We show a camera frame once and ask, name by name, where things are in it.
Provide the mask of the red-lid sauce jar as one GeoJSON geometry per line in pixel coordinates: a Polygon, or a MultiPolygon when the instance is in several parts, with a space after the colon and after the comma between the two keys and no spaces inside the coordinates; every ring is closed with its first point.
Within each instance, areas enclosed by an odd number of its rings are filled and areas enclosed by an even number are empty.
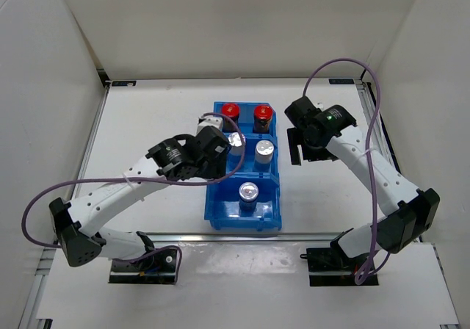
{"type": "Polygon", "coordinates": [[[270,105],[259,104],[253,111],[253,132],[266,134],[270,131],[274,111],[270,105]]]}
{"type": "Polygon", "coordinates": [[[221,113],[224,114],[223,117],[223,131],[224,132],[234,132],[238,126],[240,108],[238,104],[235,103],[224,103],[221,108],[221,113]]]}

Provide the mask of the silver-lid jar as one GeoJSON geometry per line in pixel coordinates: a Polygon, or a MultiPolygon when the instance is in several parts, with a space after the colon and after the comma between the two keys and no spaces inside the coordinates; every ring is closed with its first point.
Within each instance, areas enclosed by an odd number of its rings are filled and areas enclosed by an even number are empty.
{"type": "Polygon", "coordinates": [[[239,187],[239,207],[244,211],[253,211],[256,208],[259,188],[253,182],[245,182],[239,187]]]}

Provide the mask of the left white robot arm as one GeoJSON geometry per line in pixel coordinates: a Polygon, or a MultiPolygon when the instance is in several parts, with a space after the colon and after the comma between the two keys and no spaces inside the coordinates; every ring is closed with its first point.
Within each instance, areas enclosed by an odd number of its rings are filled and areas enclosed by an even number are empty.
{"type": "Polygon", "coordinates": [[[50,202],[54,231],[68,264],[80,267],[105,257],[129,261],[137,270],[151,267],[153,244],[145,233],[116,231],[105,225],[172,182],[223,177],[228,150],[228,138],[207,126],[195,136],[180,134],[153,146],[115,183],[108,182],[84,197],[50,202]]]}

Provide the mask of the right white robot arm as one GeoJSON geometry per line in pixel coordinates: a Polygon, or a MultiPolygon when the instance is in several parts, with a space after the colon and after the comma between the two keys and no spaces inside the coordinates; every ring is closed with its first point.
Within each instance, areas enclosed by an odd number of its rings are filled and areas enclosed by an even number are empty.
{"type": "Polygon", "coordinates": [[[370,250],[391,254],[421,236],[432,225],[440,198],[403,177],[378,151],[366,148],[355,118],[342,106],[316,108],[308,98],[292,102],[285,114],[291,163],[340,160],[371,193],[377,195],[383,217],[377,225],[350,229],[330,244],[326,260],[346,270],[370,250]]]}

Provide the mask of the middle blue storage bin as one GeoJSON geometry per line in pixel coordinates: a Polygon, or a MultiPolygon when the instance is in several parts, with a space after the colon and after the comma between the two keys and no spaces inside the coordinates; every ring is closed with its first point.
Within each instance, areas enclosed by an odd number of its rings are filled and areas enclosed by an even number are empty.
{"type": "MultiPolygon", "coordinates": [[[[235,155],[230,153],[230,149],[228,148],[206,168],[204,178],[216,179],[228,174],[238,165],[240,156],[240,154],[235,155]]],[[[245,159],[237,172],[271,173],[274,177],[279,178],[277,141],[269,134],[248,134],[245,143],[245,159]],[[262,164],[256,161],[256,145],[261,140],[268,140],[274,145],[273,156],[269,163],[262,164]]]]}

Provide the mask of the blue storage bin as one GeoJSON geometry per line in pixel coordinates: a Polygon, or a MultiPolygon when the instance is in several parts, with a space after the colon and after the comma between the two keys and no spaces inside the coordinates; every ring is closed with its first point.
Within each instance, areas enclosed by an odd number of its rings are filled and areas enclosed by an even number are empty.
{"type": "Polygon", "coordinates": [[[281,230],[280,181],[271,173],[236,173],[219,184],[206,188],[204,220],[221,229],[281,230]],[[259,196],[253,211],[239,207],[239,187],[245,182],[258,186],[259,196]]]}
{"type": "MultiPolygon", "coordinates": [[[[238,127],[243,134],[255,134],[254,132],[254,112],[259,105],[270,106],[267,102],[235,102],[239,107],[238,127]]],[[[267,132],[274,140],[277,139],[276,132],[276,112],[272,108],[272,120],[267,132]]]]}
{"type": "MultiPolygon", "coordinates": [[[[204,178],[216,179],[228,174],[238,165],[240,156],[240,154],[235,155],[230,153],[230,149],[228,148],[206,168],[204,178]]],[[[269,134],[248,134],[245,143],[245,159],[237,172],[271,173],[274,177],[279,178],[277,141],[269,134]],[[256,145],[261,140],[268,140],[274,145],[273,156],[269,163],[262,164],[256,161],[256,145]]]]}

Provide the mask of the far blue storage bin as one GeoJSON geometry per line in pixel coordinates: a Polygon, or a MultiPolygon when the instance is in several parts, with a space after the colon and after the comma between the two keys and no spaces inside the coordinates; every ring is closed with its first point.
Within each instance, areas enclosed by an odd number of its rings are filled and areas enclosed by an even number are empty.
{"type": "MultiPolygon", "coordinates": [[[[259,105],[270,106],[267,102],[235,102],[239,107],[238,127],[243,134],[255,134],[254,132],[254,112],[259,105]]],[[[277,139],[276,132],[276,112],[272,108],[272,120],[267,132],[274,140],[277,139]]]]}

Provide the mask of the near blue storage bin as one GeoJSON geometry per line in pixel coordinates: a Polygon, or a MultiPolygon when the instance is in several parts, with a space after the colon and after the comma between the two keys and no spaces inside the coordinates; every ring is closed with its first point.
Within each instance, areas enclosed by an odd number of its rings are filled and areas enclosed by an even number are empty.
{"type": "Polygon", "coordinates": [[[271,173],[236,173],[219,184],[206,188],[204,220],[221,229],[281,230],[280,181],[271,173]],[[245,182],[258,186],[259,196],[253,211],[239,207],[239,187],[245,182]]]}

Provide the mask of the right blue corner label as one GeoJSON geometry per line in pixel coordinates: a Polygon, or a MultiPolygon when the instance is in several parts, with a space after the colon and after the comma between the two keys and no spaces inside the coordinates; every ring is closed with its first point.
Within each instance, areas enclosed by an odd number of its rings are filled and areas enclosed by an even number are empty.
{"type": "Polygon", "coordinates": [[[355,84],[354,79],[328,79],[331,85],[352,85],[355,84]]]}

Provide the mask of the blue corner label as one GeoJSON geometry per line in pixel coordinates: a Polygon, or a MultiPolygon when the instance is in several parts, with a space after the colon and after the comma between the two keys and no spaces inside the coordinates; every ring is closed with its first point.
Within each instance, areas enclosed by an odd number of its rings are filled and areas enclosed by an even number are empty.
{"type": "Polygon", "coordinates": [[[137,85],[137,81],[112,81],[112,87],[134,87],[137,85]]]}
{"type": "Polygon", "coordinates": [[[354,79],[328,79],[331,85],[352,85],[355,84],[354,79]]]}

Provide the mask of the left blue corner label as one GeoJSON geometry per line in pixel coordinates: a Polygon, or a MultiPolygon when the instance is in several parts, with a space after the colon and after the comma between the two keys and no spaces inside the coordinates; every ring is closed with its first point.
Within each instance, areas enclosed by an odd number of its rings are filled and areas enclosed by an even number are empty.
{"type": "Polygon", "coordinates": [[[137,81],[112,81],[112,87],[134,87],[137,85],[137,81]]]}

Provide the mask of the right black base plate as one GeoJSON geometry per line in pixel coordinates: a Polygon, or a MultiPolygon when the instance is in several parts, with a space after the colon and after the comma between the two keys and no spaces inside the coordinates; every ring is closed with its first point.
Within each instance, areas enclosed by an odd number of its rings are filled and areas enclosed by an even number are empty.
{"type": "Polygon", "coordinates": [[[310,287],[356,286],[355,274],[367,260],[367,255],[344,261],[329,247],[307,248],[300,258],[307,261],[310,287]]]}

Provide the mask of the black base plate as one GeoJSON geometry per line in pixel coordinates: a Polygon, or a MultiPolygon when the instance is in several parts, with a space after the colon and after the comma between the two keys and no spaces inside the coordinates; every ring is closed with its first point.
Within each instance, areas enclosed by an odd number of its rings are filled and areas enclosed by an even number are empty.
{"type": "Polygon", "coordinates": [[[344,261],[329,247],[307,248],[300,258],[307,261],[310,287],[356,286],[355,274],[367,260],[367,255],[344,261]]]}
{"type": "Polygon", "coordinates": [[[112,261],[110,284],[174,285],[181,267],[182,251],[176,245],[155,249],[140,261],[112,261]]]}

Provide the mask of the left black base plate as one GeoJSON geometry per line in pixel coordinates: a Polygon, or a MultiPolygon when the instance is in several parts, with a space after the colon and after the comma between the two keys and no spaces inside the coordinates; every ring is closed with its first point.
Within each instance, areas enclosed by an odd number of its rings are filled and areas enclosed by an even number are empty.
{"type": "Polygon", "coordinates": [[[155,249],[140,261],[112,261],[110,284],[174,285],[181,267],[182,251],[176,245],[155,249]]]}

